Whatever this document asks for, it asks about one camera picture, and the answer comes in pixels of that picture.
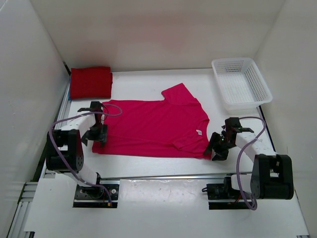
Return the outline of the pink t shirt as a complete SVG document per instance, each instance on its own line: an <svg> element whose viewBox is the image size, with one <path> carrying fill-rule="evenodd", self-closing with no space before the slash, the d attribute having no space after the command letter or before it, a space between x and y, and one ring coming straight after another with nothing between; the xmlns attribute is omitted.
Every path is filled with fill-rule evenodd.
<svg viewBox="0 0 317 238"><path fill-rule="evenodd" d="M209 159L209 117L183 83L162 91L163 100L110 100L112 116L105 145L94 142L92 151L103 155Z"/></svg>

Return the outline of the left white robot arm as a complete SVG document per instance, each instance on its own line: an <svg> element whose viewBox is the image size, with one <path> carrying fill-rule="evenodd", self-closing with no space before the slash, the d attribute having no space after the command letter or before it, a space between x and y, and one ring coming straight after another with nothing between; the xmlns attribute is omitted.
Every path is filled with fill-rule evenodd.
<svg viewBox="0 0 317 238"><path fill-rule="evenodd" d="M80 108L79 116L68 119L60 129L53 129L47 137L47 169L72 178L81 192L93 199L105 195L100 186L101 176L84 163L83 146L88 141L106 143L107 125L102 122L103 105L92 101L88 108Z"/></svg>

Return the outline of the blue t shirt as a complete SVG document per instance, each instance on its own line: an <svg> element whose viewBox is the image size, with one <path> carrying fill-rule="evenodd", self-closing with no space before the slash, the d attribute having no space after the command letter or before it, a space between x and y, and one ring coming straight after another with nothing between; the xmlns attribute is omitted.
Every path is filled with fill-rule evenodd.
<svg viewBox="0 0 317 238"><path fill-rule="evenodd" d="M70 91L71 91L71 76L69 76L69 87L68 87L68 100L71 101Z"/></svg>

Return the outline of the dark red t shirt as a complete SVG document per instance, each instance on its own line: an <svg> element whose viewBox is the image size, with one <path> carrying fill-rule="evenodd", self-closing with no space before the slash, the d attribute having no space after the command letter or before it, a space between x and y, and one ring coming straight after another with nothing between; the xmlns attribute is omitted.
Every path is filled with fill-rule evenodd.
<svg viewBox="0 0 317 238"><path fill-rule="evenodd" d="M112 83L113 75L110 67L72 68L71 99L110 98Z"/></svg>

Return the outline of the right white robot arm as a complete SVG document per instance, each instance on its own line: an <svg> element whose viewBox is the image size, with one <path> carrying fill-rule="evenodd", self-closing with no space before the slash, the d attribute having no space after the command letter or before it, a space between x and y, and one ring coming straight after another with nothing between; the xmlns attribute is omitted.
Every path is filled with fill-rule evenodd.
<svg viewBox="0 0 317 238"><path fill-rule="evenodd" d="M226 176L223 183L207 184L203 188L210 200L293 198L292 160L262 142L263 133L263 129L255 133L243 127L240 118L230 117L225 120L221 133L211 135L204 154L211 156L212 161L225 161L232 148L239 148L240 152L234 174Z"/></svg>

